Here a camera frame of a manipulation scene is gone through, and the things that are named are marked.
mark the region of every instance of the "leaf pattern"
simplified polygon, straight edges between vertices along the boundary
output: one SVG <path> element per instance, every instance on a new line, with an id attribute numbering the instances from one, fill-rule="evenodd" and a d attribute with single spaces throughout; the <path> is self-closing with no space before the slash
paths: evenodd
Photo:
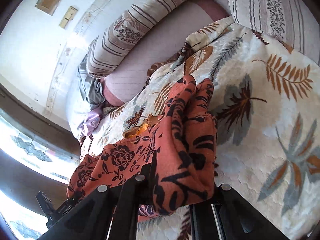
<path id="1" fill-rule="evenodd" d="M 107 144 L 107 141 L 109 140 L 108 134 L 109 134 L 111 128 L 112 128 L 111 125 L 108 125 L 108 127 L 106 129 L 103 128 L 103 135 L 99 138 L 97 145 L 106 145 Z"/>
<path id="2" fill-rule="evenodd" d="M 243 42 L 242 37 L 245 34 L 243 34 L 241 37 L 236 37 L 234 40 L 230 41 L 226 47 L 222 49 L 221 53 L 218 55 L 217 59 L 213 63 L 212 69 L 210 71 L 211 80 L 214 80 L 216 78 L 217 73 L 219 72 L 220 68 L 225 64 L 225 62 L 231 59 L 233 55 L 237 53 L 237 50 Z"/>
<path id="3" fill-rule="evenodd" d="M 207 46 L 189 57 L 184 64 L 184 75 L 192 74 L 198 69 L 212 54 L 213 46 Z"/>
<path id="4" fill-rule="evenodd" d="M 164 111 L 165 103 L 167 101 L 168 94 L 169 94 L 169 91 L 172 88 L 172 86 L 173 85 L 171 83 L 168 83 L 161 89 L 160 92 L 152 93 L 152 94 L 158 94 L 158 96 L 154 102 L 155 115 L 162 114 L 162 112 Z"/>
<path id="5" fill-rule="evenodd" d="M 298 146 L 303 130 L 303 119 L 301 115 L 298 114 L 295 126 L 292 129 L 288 148 L 283 145 L 278 128 L 276 127 L 279 144 L 287 156 L 287 159 L 270 173 L 260 190 L 258 201 L 265 199 L 280 187 L 290 167 L 291 179 L 284 194 L 282 215 L 298 203 L 306 174 L 312 183 L 320 180 L 320 147 L 317 146 L 311 150 L 314 143 L 316 127 L 317 120 L 314 120 L 306 138 L 300 146 Z"/>
<path id="6" fill-rule="evenodd" d="M 264 45 L 268 45 L 269 43 L 265 42 L 264 39 L 262 38 L 262 35 L 260 32 L 257 32 L 255 30 L 251 30 L 252 34 L 255 35 Z"/>
<path id="7" fill-rule="evenodd" d="M 261 98 L 251 97 L 252 81 L 246 75 L 239 87 L 227 86 L 224 95 L 224 103 L 213 110 L 218 119 L 218 145 L 227 142 L 232 134 L 233 143 L 240 145 L 247 135 L 253 113 L 252 100 L 267 102 Z"/>
<path id="8" fill-rule="evenodd" d="M 194 53 L 195 53 L 195 51 L 193 50 L 193 48 L 191 47 L 191 45 L 187 41 L 185 41 L 183 48 L 179 52 L 180 56 L 183 57 L 184 61 L 187 58 L 191 57 Z"/>
<path id="9" fill-rule="evenodd" d="M 191 240 L 191 225 L 190 225 L 190 208 L 183 215 L 184 220 L 181 225 L 180 234 L 177 240 Z"/>
<path id="10" fill-rule="evenodd" d="M 291 65 L 287 65 L 288 62 L 282 62 L 282 57 L 277 59 L 277 55 L 271 54 L 268 61 L 265 62 L 261 59 L 255 59 L 254 61 L 261 61 L 266 65 L 266 73 L 268 81 L 271 80 L 273 89 L 276 89 L 281 95 L 282 88 L 290 100 L 290 95 L 297 101 L 297 93 L 303 98 L 302 93 L 308 98 L 307 91 L 312 89 L 310 83 L 313 83 L 309 79 L 310 65 L 304 69 L 297 69 L 295 66 L 291 69 Z"/>
<path id="11" fill-rule="evenodd" d="M 200 29 L 199 31 L 196 31 L 196 33 L 204 33 L 204 34 L 206 34 L 206 32 L 212 33 L 213 31 L 215 32 L 218 27 L 219 27 L 219 23 L 214 22 Z"/>
<path id="12" fill-rule="evenodd" d="M 286 44 L 285 42 L 283 41 L 280 41 L 280 43 L 287 49 L 287 51 L 291 54 L 292 51 L 294 50 L 293 47 L 291 47 L 290 45 Z"/>
<path id="13" fill-rule="evenodd" d="M 223 30 L 223 32 L 222 32 L 218 37 L 221 37 L 221 36 L 223 36 L 223 35 L 231 32 L 231 31 L 232 31 L 232 29 L 230 28 L 230 26 L 228 26 L 227 28 L 225 28 L 225 29 Z"/>
<path id="14" fill-rule="evenodd" d="M 142 106 L 139 110 L 136 110 L 136 109 L 134 110 L 135 111 L 134 116 L 129 118 L 125 122 L 126 125 L 129 125 L 127 128 L 137 126 L 137 124 L 138 124 L 138 122 L 139 122 L 141 117 L 146 118 L 145 116 L 142 115 L 142 113 L 143 113 L 145 108 L 146 108 L 146 105 Z"/>
<path id="15" fill-rule="evenodd" d="M 116 119 L 123 111 L 124 107 L 126 106 L 127 104 L 123 104 L 122 106 L 120 106 L 119 108 L 117 108 L 116 110 L 112 111 L 110 113 L 110 118 L 111 119 Z"/>

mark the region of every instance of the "fabric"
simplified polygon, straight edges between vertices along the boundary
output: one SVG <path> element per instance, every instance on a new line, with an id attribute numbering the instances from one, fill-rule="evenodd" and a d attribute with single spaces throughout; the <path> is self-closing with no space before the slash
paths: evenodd
<path id="1" fill-rule="evenodd" d="M 133 138 L 137 135 L 140 135 L 149 127 L 153 127 L 154 125 L 156 125 L 159 122 L 159 119 L 161 118 L 161 115 L 153 116 L 152 114 L 149 114 L 148 118 L 146 118 L 140 126 L 135 126 L 132 129 L 125 131 L 123 133 L 123 138 Z"/>
<path id="2" fill-rule="evenodd" d="M 89 46 L 87 71 L 92 77 L 109 75 L 162 18 L 186 0 L 139 0 Z"/>
<path id="3" fill-rule="evenodd" d="M 90 134 L 92 134 L 93 130 L 98 126 L 100 122 L 102 113 L 102 108 L 98 107 L 87 114 L 87 117 L 84 119 L 84 123 L 80 127 L 80 130 L 84 136 L 89 136 Z"/>
<path id="4" fill-rule="evenodd" d="M 86 60 L 87 55 L 78 66 L 67 93 L 67 120 L 72 134 L 77 139 L 81 137 L 81 127 L 87 114 L 105 102 L 100 81 L 90 77 L 86 71 Z"/>
<path id="5" fill-rule="evenodd" d="M 116 110 L 118 107 L 116 106 L 107 106 L 105 108 L 102 109 L 103 111 L 103 115 L 107 115 L 107 114 L 110 114 L 113 110 Z"/>
<path id="6" fill-rule="evenodd" d="M 175 62 L 180 56 L 179 52 L 176 52 L 175 54 L 173 54 L 170 58 L 168 58 L 165 61 L 162 62 L 156 62 L 154 64 L 151 65 L 151 67 L 147 70 L 147 81 L 146 84 L 144 85 L 143 89 L 145 89 L 145 87 L 147 85 L 149 85 L 150 82 L 150 77 L 152 76 L 152 74 L 154 73 L 154 71 L 156 71 L 158 68 L 168 64 L 168 63 L 173 63 Z"/>
<path id="7" fill-rule="evenodd" d="M 180 240 L 184 239 L 188 235 L 188 220 L 189 206 L 180 207 L 175 213 L 170 216 L 159 216 L 157 218 L 149 219 L 146 221 L 138 222 L 137 236 L 138 240 L 150 240 L 150 239 L 165 239 L 165 240 Z"/>
<path id="8" fill-rule="evenodd" d="M 83 100 L 86 100 L 91 105 L 100 105 L 105 101 L 102 94 L 102 86 L 99 79 L 92 78 L 87 73 L 86 61 L 88 55 L 84 57 L 81 64 L 78 66 L 77 76 L 80 79 L 79 89 Z"/>
<path id="9" fill-rule="evenodd" d="M 208 110 L 218 120 L 216 185 L 230 184 L 286 236 L 299 239 L 320 219 L 320 67 L 232 17 L 189 35 L 185 47 L 192 46 L 191 56 L 160 67 L 139 95 L 100 121 L 81 158 L 99 155 L 149 113 L 161 113 L 183 75 L 197 83 L 210 78 Z"/>
<path id="10" fill-rule="evenodd" d="M 130 101 L 143 89 L 153 63 L 176 54 L 190 33 L 227 16 L 212 0 L 187 0 L 156 24 L 120 65 L 101 79 L 106 100 L 113 106 Z"/>
<path id="11" fill-rule="evenodd" d="M 228 0 L 236 23 L 271 35 L 320 64 L 320 28 L 302 0 Z"/>
<path id="12" fill-rule="evenodd" d="M 97 157 L 86 155 L 68 185 L 68 197 L 90 194 L 97 186 L 119 186 L 139 174 L 156 154 L 155 209 L 141 214 L 169 215 L 178 207 L 212 197 L 217 122 L 207 112 L 213 85 L 196 86 L 191 75 L 171 88 L 162 119 L 134 138 L 106 145 Z"/>

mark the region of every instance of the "window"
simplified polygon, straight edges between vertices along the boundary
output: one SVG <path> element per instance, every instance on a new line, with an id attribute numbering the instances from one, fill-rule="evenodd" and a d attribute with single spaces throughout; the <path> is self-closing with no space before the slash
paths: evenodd
<path id="1" fill-rule="evenodd" d="M 1 191 L 0 212 L 19 240 L 36 240 L 48 230 L 46 217 L 20 206 Z"/>
<path id="2" fill-rule="evenodd" d="M 30 133 L 27 136 L 25 134 L 27 132 L 21 132 L 3 116 L 7 114 L 0 114 L 0 148 L 34 171 L 68 184 L 71 175 L 79 165 L 79 157 L 64 152 L 43 139 L 41 143 L 40 138 L 35 141 L 35 135 Z"/>

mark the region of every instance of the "light switch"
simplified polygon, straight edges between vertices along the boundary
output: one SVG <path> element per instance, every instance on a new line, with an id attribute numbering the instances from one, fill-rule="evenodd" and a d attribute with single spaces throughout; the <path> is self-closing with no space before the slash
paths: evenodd
<path id="1" fill-rule="evenodd" d="M 78 11 L 78 10 L 77 10 L 76 8 L 70 6 L 70 7 L 68 8 L 68 11 L 67 11 L 67 12 L 65 13 L 65 15 L 63 16 L 63 18 L 62 18 L 59 26 L 60 26 L 61 28 L 65 28 L 66 25 L 67 25 L 67 23 L 68 23 L 69 21 L 71 21 L 71 20 L 75 17 L 75 14 L 76 14 L 77 11 Z"/>

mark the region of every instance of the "screw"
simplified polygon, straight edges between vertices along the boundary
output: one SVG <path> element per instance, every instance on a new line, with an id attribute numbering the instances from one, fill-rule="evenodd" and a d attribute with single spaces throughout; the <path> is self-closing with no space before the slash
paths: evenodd
<path id="1" fill-rule="evenodd" d="M 136 181 L 144 181 L 146 177 L 142 174 L 136 176 Z"/>
<path id="2" fill-rule="evenodd" d="M 107 189 L 108 189 L 108 186 L 106 186 L 106 185 L 100 185 L 98 187 L 99 192 L 105 192 L 105 191 L 107 191 Z"/>
<path id="3" fill-rule="evenodd" d="M 221 185 L 221 188 L 224 190 L 224 191 L 229 191 L 231 190 L 231 186 L 229 184 L 222 184 Z"/>

